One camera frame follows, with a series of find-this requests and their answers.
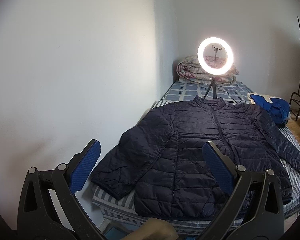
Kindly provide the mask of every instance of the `jacket sleeve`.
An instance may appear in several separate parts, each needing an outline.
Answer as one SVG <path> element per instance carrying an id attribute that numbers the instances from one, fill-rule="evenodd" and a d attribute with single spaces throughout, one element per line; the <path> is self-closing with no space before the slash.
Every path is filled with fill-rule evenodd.
<path id="1" fill-rule="evenodd" d="M 279 131 L 268 112 L 261 107 L 256 116 L 256 123 L 278 156 L 300 172 L 300 151 Z"/>
<path id="2" fill-rule="evenodd" d="M 161 156 L 173 133 L 174 105 L 156 107 L 135 127 L 122 134 L 115 146 L 95 167 L 91 181 L 121 199 Z"/>

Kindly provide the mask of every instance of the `light stand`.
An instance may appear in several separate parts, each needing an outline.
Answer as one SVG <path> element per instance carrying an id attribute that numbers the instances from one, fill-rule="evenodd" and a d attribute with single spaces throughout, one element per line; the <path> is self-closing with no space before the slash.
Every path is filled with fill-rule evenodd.
<path id="1" fill-rule="evenodd" d="M 220 49 L 219 49 L 219 48 L 216 48 L 214 45 L 212 45 L 212 47 L 214 48 L 214 51 L 216 52 L 215 57 L 214 57 L 214 68 L 216 68 L 217 52 L 218 52 L 219 50 L 222 50 L 222 48 L 220 48 Z M 208 93 L 209 93 L 209 91 L 210 91 L 210 88 L 212 87 L 213 99 L 216 99 L 216 98 L 217 98 L 216 79 L 215 79 L 214 76 L 212 76 L 212 77 L 210 78 L 210 80 L 211 80 L 211 83 L 210 83 L 210 85 L 209 85 L 209 87 L 208 87 L 208 89 L 207 89 L 207 91 L 206 91 L 206 93 L 205 93 L 205 95 L 204 95 L 203 98 L 206 98 L 206 96 L 208 95 Z"/>

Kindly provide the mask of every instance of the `quilted jacket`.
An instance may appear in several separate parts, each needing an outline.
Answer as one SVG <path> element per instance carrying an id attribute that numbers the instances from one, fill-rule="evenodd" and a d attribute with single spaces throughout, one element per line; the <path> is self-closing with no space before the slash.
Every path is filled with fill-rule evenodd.
<path id="1" fill-rule="evenodd" d="M 224 193 L 202 156 L 213 141 L 236 165 L 248 171 L 274 170 L 283 203 L 291 200 L 291 183 L 280 162 L 300 172 L 300 152 L 258 105 L 226 105 L 222 98 L 196 97 L 152 109 L 126 131 L 95 167 L 91 181 L 116 199 L 135 189 L 140 216 L 175 220 L 209 220 L 220 210 Z M 243 214 L 251 194 L 243 203 Z"/>

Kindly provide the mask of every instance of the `floral blanket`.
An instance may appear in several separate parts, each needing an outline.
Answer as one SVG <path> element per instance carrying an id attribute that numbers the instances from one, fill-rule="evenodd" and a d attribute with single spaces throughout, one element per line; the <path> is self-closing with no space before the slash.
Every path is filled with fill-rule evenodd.
<path id="1" fill-rule="evenodd" d="M 214 58 L 212 56 L 204 56 L 204 60 L 208 66 L 214 67 Z M 225 65 L 226 59 L 217 57 L 216 68 L 221 68 Z M 193 84 L 207 84 L 210 83 L 211 74 L 206 72 L 200 65 L 197 56 L 188 56 L 183 58 L 177 66 L 177 73 L 179 75 L 179 82 L 193 83 Z M 235 75 L 239 71 L 232 64 L 231 68 L 223 75 L 215 76 L 217 83 L 232 84 L 236 81 Z"/>

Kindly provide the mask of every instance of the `jacket collar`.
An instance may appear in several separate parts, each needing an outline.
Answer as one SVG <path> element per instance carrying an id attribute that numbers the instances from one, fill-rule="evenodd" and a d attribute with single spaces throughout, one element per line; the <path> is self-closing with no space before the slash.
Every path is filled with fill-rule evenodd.
<path id="1" fill-rule="evenodd" d="M 219 110 L 219 109 L 223 108 L 224 106 L 226 106 L 226 103 L 224 102 L 223 98 L 208 100 L 208 99 L 196 96 L 193 99 L 193 101 L 196 102 L 199 106 L 202 106 L 207 109 L 213 108 L 213 110 Z"/>

